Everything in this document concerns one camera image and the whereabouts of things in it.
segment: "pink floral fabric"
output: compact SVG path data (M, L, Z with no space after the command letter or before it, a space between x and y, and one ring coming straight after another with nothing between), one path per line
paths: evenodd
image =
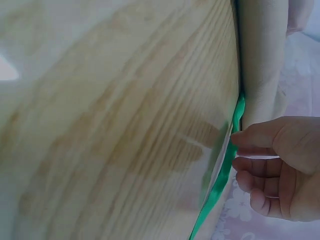
M320 42L303 33L288 37L279 86L286 95L287 116L320 117ZM212 240L319 240L319 226L320 221L290 222L257 214L234 177Z

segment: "wooden board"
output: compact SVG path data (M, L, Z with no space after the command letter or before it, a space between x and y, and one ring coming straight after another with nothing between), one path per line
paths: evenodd
M231 1L0 9L1 239L187 239L238 98Z

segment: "green strap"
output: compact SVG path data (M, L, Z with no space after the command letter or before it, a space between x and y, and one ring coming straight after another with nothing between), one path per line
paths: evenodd
M235 133L240 130L240 119L244 114L244 111L245 111L245 97L243 94L240 94L237 105L233 113L233 118L232 118L233 128L231 133ZM232 161L236 157L237 150L238 150L237 147L233 145L231 141L229 141L218 177L212 187L211 192L209 193L209 196L205 204L203 205L198 215L198 218L195 222L195 225L193 227L189 240L193 240L195 238L201 225L204 223L208 214L214 208L222 192L224 191L224 188L229 179Z

